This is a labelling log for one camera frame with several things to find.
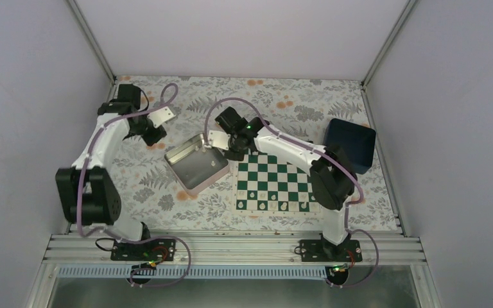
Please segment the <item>metal tray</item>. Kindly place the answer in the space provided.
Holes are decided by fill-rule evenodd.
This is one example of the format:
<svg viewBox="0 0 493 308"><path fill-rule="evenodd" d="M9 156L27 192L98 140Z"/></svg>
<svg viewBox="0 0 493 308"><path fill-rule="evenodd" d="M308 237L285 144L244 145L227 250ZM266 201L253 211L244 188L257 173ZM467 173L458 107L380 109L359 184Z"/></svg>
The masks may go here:
<svg viewBox="0 0 493 308"><path fill-rule="evenodd" d="M217 148L206 148L199 133L168 151L164 160L190 196L210 187L230 171L230 163Z"/></svg>

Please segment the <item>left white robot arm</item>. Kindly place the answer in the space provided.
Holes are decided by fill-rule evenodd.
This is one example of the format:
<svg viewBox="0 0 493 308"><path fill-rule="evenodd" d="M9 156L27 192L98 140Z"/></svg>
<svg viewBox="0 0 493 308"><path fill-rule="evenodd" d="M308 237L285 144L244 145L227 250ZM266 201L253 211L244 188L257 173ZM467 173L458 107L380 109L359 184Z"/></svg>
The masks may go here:
<svg viewBox="0 0 493 308"><path fill-rule="evenodd" d="M141 106L148 95L134 84L122 84L117 96L97 111L95 129L80 156L55 175L64 218L75 225L81 237L104 233L117 243L128 244L128 252L138 260L153 251L145 223L123 213L120 194L110 176L110 167L124 140L140 136L151 146L167 133L163 124L174 114L170 104L178 94L176 83L167 84L158 105Z"/></svg>

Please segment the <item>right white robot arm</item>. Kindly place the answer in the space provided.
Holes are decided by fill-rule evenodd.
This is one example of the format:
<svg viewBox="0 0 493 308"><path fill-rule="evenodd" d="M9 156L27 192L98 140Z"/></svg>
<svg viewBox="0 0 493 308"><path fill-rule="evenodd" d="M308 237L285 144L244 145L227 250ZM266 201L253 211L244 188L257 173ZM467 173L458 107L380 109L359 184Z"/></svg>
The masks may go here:
<svg viewBox="0 0 493 308"><path fill-rule="evenodd" d="M322 208L322 253L338 261L347 252L351 237L348 206L360 192L358 178L346 153L300 140L274 127L260 115L251 121L232 107L216 117L219 130L205 129L205 145L223 150L229 160L240 161L249 151L273 155L307 173L315 201Z"/></svg>

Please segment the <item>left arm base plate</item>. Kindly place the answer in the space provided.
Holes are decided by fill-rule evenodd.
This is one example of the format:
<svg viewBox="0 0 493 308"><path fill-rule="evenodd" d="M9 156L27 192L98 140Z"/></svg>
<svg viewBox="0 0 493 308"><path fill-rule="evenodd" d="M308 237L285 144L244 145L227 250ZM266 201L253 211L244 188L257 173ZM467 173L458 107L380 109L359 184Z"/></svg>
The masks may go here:
<svg viewBox="0 0 493 308"><path fill-rule="evenodd" d="M173 261L176 249L174 239L159 239L145 244L115 242L110 259L112 261L163 262Z"/></svg>

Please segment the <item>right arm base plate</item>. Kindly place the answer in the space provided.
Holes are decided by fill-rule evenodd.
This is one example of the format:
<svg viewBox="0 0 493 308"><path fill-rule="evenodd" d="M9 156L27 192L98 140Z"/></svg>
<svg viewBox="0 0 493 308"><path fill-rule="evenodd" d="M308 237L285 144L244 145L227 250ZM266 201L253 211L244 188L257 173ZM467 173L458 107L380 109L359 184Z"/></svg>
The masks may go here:
<svg viewBox="0 0 493 308"><path fill-rule="evenodd" d="M362 262L363 256L359 241L345 240L339 245L325 239L303 239L293 252L302 262Z"/></svg>

